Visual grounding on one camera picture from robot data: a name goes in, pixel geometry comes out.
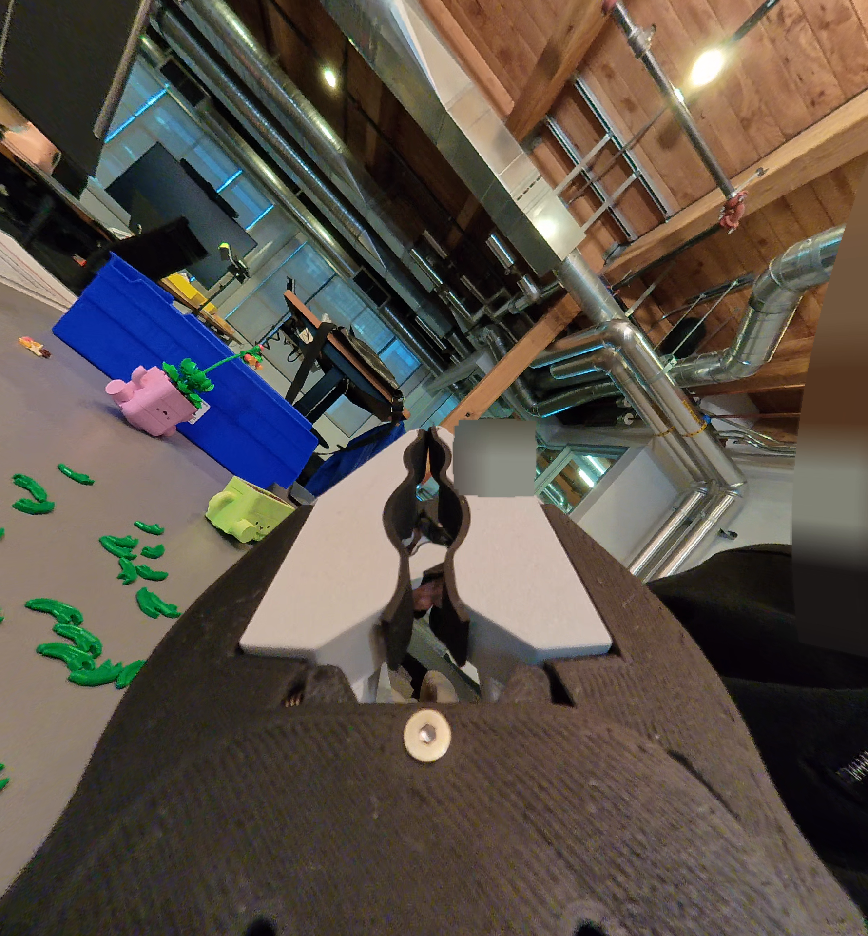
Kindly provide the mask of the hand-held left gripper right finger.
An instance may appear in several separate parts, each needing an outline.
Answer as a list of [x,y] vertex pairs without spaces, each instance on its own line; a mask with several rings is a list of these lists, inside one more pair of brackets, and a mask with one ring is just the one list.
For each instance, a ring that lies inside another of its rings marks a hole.
[[429,431],[441,510],[458,508],[447,552],[440,640],[471,663],[482,697],[497,701],[521,665],[607,654],[614,638],[553,521],[568,516],[536,495],[533,426]]

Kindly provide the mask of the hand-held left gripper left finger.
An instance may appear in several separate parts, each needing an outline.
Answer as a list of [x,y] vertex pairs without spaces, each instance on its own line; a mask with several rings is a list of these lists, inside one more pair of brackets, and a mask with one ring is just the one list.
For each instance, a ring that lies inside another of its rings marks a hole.
[[425,441],[407,432],[316,500],[240,638],[244,653],[336,666],[360,702],[374,700],[400,564],[383,509],[403,481],[415,502],[405,455],[418,444],[424,457]]

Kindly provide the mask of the lime green toy brick pot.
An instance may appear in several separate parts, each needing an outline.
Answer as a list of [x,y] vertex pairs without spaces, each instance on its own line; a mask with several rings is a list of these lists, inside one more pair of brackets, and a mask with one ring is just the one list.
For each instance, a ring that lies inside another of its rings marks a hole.
[[253,543],[263,540],[295,509],[270,491],[233,476],[209,501],[206,520],[240,543]]

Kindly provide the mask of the desk with black legs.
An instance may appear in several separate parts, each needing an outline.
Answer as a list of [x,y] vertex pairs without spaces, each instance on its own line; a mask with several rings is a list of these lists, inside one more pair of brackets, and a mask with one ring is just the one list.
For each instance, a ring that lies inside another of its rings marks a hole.
[[381,422],[406,420],[403,392],[375,352],[344,328],[320,321],[291,282],[284,297],[289,318],[280,330],[298,353],[286,401],[310,423],[342,397]]

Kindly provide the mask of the green toy brick plant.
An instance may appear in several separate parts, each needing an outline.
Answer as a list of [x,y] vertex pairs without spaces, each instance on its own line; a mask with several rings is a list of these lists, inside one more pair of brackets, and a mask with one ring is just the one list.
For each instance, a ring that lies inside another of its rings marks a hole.
[[161,363],[161,369],[175,388],[187,399],[196,410],[203,405],[203,394],[212,391],[215,385],[209,378],[209,373],[216,368],[240,359],[254,370],[261,368],[264,360],[263,345],[253,345],[237,354],[224,357],[214,364],[201,369],[194,360],[184,358],[179,365],[168,362]]

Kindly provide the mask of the pink toy brick pot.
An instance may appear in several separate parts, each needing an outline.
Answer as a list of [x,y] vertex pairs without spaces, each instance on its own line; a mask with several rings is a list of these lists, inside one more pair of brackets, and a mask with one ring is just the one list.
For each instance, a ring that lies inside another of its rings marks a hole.
[[111,380],[105,392],[133,427],[159,438],[172,436],[181,423],[193,421],[204,406],[196,410],[170,382],[161,365],[138,367],[128,381]]

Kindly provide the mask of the person's black jacket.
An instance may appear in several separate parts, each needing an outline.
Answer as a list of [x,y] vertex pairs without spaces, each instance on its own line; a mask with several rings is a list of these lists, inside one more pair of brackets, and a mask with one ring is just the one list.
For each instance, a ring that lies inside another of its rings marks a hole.
[[720,674],[797,825],[868,921],[868,658],[800,642],[791,545],[721,551],[648,586]]

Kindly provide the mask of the large blue plastic bin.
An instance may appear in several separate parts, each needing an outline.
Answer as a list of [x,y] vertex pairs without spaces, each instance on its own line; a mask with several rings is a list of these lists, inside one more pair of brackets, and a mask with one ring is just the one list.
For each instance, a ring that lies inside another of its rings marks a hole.
[[[183,358],[206,368],[230,352],[129,264],[112,256],[53,334],[111,379]],[[308,421],[242,359],[213,371],[209,411],[179,433],[231,474],[289,488],[318,445]]]

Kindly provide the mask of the yellow plastic bin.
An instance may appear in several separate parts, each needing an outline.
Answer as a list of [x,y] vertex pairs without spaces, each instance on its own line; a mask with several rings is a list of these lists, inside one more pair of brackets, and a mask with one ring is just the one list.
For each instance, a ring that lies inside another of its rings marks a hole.
[[217,307],[211,300],[207,300],[206,295],[193,282],[181,273],[174,273],[164,277],[159,285],[170,293],[174,299],[191,310],[197,310],[203,307],[208,313],[217,313]]

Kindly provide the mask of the black monitor screen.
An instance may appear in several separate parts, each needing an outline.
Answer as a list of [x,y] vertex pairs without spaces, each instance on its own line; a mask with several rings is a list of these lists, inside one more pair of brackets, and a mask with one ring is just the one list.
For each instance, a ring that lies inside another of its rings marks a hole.
[[227,273],[228,261],[219,246],[229,244],[236,259],[244,259],[256,247],[253,237],[238,223],[233,209],[185,160],[175,159],[157,142],[112,181],[106,193],[129,213],[132,226],[144,230],[184,217],[206,258],[188,267],[206,288],[216,286]]

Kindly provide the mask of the black sprinkler pipe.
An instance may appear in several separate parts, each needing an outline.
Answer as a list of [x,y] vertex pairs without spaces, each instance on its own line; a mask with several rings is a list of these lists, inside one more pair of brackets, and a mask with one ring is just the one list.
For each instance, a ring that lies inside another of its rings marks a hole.
[[610,17],[617,24],[617,27],[625,36],[628,46],[656,84],[700,161],[709,171],[716,187],[724,196],[725,201],[720,210],[718,224],[728,234],[732,234],[739,227],[744,216],[747,193],[744,190],[734,188],[732,181],[722,170],[713,151],[697,128],[682,91],[672,83],[651,52],[654,30],[652,28],[643,30],[639,27],[629,16],[627,8],[622,2],[603,1],[601,11],[603,15]]

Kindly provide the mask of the black backdrop board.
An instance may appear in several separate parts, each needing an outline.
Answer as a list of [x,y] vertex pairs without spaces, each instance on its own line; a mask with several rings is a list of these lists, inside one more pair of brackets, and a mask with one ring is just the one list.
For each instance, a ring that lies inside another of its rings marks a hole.
[[103,142],[150,1],[0,1],[0,99],[53,140]]

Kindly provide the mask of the round silver duct pipes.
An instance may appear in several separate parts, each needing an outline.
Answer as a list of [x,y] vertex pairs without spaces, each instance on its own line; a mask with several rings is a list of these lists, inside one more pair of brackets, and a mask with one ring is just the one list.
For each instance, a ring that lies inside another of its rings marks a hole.
[[635,377],[640,388],[638,412],[649,404],[644,418],[674,443],[692,463],[687,468],[693,487],[630,563],[628,569],[643,580],[677,571],[730,512],[744,499],[747,482],[732,462],[710,425],[690,404],[685,390],[731,382],[753,375],[768,363],[803,294],[829,280],[845,226],[830,228],[802,240],[780,254],[755,281],[745,314],[730,347],[686,357],[673,365],[663,361],[645,336],[624,315],[603,287],[586,287],[600,312],[613,312],[594,328],[551,344],[532,366],[550,366],[554,380],[590,371],[604,371],[631,397]]

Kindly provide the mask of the long spiral metal duct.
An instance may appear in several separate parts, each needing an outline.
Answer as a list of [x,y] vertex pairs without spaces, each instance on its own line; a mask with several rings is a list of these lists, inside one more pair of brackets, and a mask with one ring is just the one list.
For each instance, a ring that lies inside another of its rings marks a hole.
[[411,328],[449,347],[454,320],[417,279],[413,244],[379,186],[225,2],[163,2],[154,15],[174,53],[404,301]]

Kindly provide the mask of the rectangular metal air duct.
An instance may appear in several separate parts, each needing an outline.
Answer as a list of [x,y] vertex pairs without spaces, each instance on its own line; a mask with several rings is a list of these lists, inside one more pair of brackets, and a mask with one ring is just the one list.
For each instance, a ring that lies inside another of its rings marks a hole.
[[323,6],[524,260],[539,275],[556,270],[582,241],[580,226],[421,6]]

